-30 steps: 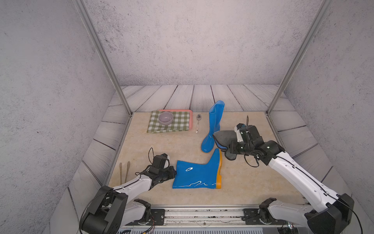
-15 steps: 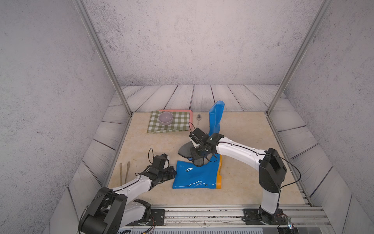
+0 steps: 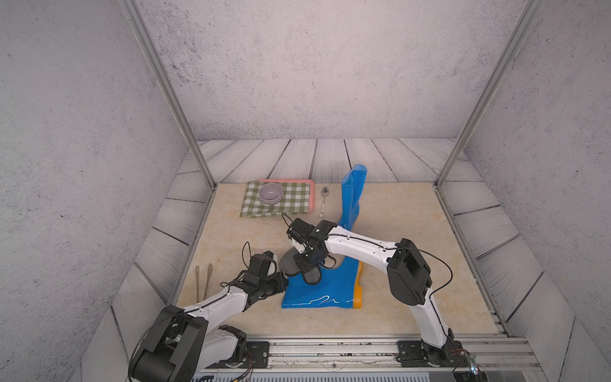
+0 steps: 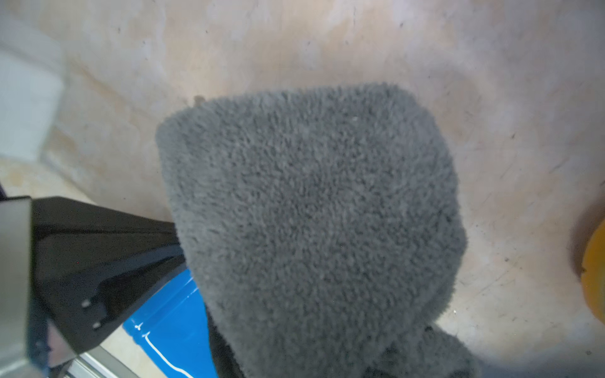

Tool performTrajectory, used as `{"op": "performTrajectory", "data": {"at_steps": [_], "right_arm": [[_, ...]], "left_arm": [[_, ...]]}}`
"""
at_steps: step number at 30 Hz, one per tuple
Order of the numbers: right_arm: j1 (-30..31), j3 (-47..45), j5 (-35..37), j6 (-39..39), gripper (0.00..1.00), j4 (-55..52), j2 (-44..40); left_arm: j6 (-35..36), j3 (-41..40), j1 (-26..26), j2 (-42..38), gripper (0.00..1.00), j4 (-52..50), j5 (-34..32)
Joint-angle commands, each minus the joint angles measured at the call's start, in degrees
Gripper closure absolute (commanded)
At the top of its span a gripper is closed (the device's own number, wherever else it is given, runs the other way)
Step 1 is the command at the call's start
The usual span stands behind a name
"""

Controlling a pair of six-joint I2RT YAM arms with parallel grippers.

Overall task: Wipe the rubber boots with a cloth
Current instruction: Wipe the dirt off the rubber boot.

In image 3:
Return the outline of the grey blue cleaning cloth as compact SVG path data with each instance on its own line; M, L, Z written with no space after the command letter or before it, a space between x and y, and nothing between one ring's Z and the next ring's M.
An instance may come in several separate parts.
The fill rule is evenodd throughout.
M306 285L317 285L320 283L322 280L320 267L315 267L308 272L303 272L294 259L295 255L299 255L297 249L291 248L287 251L278 263L279 269L289 277L300 275Z

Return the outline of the blue rubber boot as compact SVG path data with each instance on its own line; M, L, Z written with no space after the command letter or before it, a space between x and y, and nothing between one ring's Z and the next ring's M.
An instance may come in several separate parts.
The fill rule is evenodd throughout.
M321 269L321 281L316 285L307 284L301 275L288 278L282 308L313 309L337 307L360 309L362 287L360 278L363 264L345 257L341 265L332 269Z
M351 231L360 214L360 200L368 170L364 165L355 165L341 182L342 214L339 225Z

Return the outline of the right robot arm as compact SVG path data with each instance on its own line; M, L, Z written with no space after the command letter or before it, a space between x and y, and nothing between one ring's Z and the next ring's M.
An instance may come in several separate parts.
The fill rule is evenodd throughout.
M355 309L361 297L361 268L367 264L388 277L392 296L409 306L418 325L420 344L411 355L399 357L403 366L457 368L469 363L437 310L425 253L412 241L374 240L330 221L313 226L301 219L289 225L287 235L293 248L280 265L290 278L283 308Z

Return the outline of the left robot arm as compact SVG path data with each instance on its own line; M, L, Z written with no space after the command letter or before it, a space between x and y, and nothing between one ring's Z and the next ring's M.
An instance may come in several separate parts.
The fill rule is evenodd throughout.
M248 268L220 293L191 307L168 305L130 356L129 380L190 381L210 366L247 365L246 333L225 322L287 286L277 256L266 251L252 256Z

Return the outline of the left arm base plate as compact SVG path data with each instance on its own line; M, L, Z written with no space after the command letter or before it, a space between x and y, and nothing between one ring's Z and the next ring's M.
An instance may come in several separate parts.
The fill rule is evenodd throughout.
M233 355L221 364L229 369L266 369L269 353L269 342L246 341L239 343Z

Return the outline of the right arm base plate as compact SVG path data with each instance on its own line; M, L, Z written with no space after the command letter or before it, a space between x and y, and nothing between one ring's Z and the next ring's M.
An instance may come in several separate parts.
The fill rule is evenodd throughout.
M469 368L472 364L468 351L461 342L447 342L442 348L436 348L422 341L397 342L396 360L404 368L409 367L444 367Z

